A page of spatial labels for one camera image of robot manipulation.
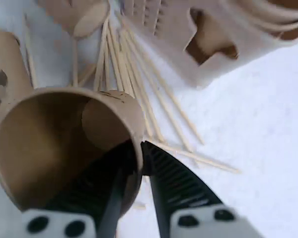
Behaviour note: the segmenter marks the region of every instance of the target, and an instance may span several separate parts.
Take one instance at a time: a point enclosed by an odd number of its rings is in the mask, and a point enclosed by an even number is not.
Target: scattered toothpicks
[[[122,33],[122,37],[124,37],[124,40],[127,41],[127,43],[128,43],[127,47],[130,47],[130,48],[127,49],[127,51],[128,52],[132,51],[134,53],[134,55],[136,56],[137,61],[140,64],[140,67],[141,67],[142,71],[145,73],[146,79],[149,81],[153,91],[157,95],[163,109],[167,113],[172,125],[174,126],[174,128],[175,128],[176,132],[178,133],[179,137],[181,138],[183,144],[185,145],[185,147],[187,148],[188,151],[193,152],[193,147],[191,146],[191,144],[189,143],[189,141],[187,140],[187,138],[183,134],[182,129],[179,126],[179,124],[176,122],[172,112],[170,111],[170,107],[166,104],[166,101],[165,101],[164,97],[162,96],[161,92],[159,91],[159,88],[158,88],[157,84],[154,82],[154,80],[152,79],[151,74],[148,72],[143,58],[137,52],[136,48],[134,47],[134,45],[132,45],[130,40],[126,37],[126,32]]]
[[[149,98],[147,96],[147,93],[146,93],[146,90],[145,90],[145,86],[142,82],[142,79],[141,79],[141,75],[140,75],[140,72],[136,66],[136,64],[134,63],[134,61],[131,59],[131,55],[130,55],[130,52],[128,51],[128,46],[127,46],[127,43],[126,41],[124,40],[124,37],[121,36],[121,46],[122,46],[122,49],[126,55],[126,64],[127,64],[127,61],[130,63],[131,65],[131,68],[132,68],[132,71],[133,71],[133,74],[135,76],[135,83],[134,84],[137,84],[137,86],[139,87],[140,89],[140,93],[141,93],[141,97],[143,98],[144,100],[144,103],[146,105],[146,108],[147,108],[147,112],[148,112],[148,115],[153,123],[153,127],[155,129],[155,132],[158,136],[158,139],[161,141],[161,142],[165,142],[165,139],[161,133],[161,130],[160,130],[160,127],[159,127],[159,124],[154,116],[154,113],[153,113],[153,110],[152,110],[152,107],[151,107],[151,104],[150,104],[150,101],[149,101]]]
[[[197,162],[201,162],[201,163],[204,163],[204,164],[207,164],[207,165],[210,165],[210,166],[213,166],[213,167],[216,167],[216,168],[219,168],[221,170],[225,170],[225,171],[228,171],[228,172],[231,172],[231,173],[234,173],[234,174],[240,174],[241,173],[240,170],[238,170],[236,168],[232,168],[232,167],[230,167],[228,165],[225,165],[221,162],[218,162],[214,159],[208,159],[208,158],[205,158],[205,157],[202,157],[202,156],[198,156],[196,154],[193,154],[193,153],[190,153],[190,152],[187,152],[187,151],[183,151],[181,149],[174,148],[172,146],[168,146],[168,145],[156,142],[156,141],[152,141],[150,139],[148,139],[147,141],[154,144],[154,145],[156,145],[156,146],[158,146],[158,147],[160,147],[163,150],[168,150],[168,151],[175,152],[179,155],[184,155],[186,157],[189,157],[189,158],[192,158],[192,159],[196,160]]]
[[[141,54],[142,58],[146,62],[146,64],[149,65],[150,69],[156,75],[156,77],[157,77],[160,85],[163,87],[163,89],[165,90],[165,92],[167,93],[167,95],[171,98],[171,100],[173,101],[174,105],[177,107],[178,111],[181,113],[182,117],[185,119],[185,121],[187,122],[187,124],[189,125],[189,127],[191,128],[191,130],[194,132],[194,134],[196,135],[196,137],[201,142],[201,144],[204,145],[204,140],[199,135],[199,133],[198,133],[195,125],[190,121],[190,119],[188,118],[188,116],[182,110],[182,108],[180,106],[180,103],[175,98],[174,94],[170,90],[170,87],[167,85],[166,81],[161,76],[159,70],[155,67],[154,63],[149,58],[149,56],[147,55],[147,53],[143,50],[142,46],[140,44],[138,44],[138,42],[135,40],[135,37],[134,37],[133,33],[130,31],[130,29],[127,28],[127,31],[129,33],[129,35],[126,34],[127,39],[129,39],[129,41],[131,42],[131,44],[133,43],[136,46],[136,48],[138,49],[138,51]]]

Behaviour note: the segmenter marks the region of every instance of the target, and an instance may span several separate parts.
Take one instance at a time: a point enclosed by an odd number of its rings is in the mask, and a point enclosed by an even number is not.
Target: white surface
[[[71,40],[31,0],[0,0],[0,25],[15,32],[23,43],[23,9],[31,23],[40,86],[67,85],[72,74]],[[79,43],[80,65],[96,61],[99,36],[97,31]],[[179,158],[265,237],[298,238],[298,45],[237,69],[205,90],[190,88],[152,50],[149,53],[205,139],[206,146],[201,146],[186,130],[195,148],[243,174],[198,169],[189,159]],[[171,144],[180,144],[156,97],[148,91],[163,134]],[[137,201],[146,203],[147,209],[132,208],[119,224],[119,237],[159,237],[148,185],[142,187]],[[0,187],[0,227],[19,216]]]

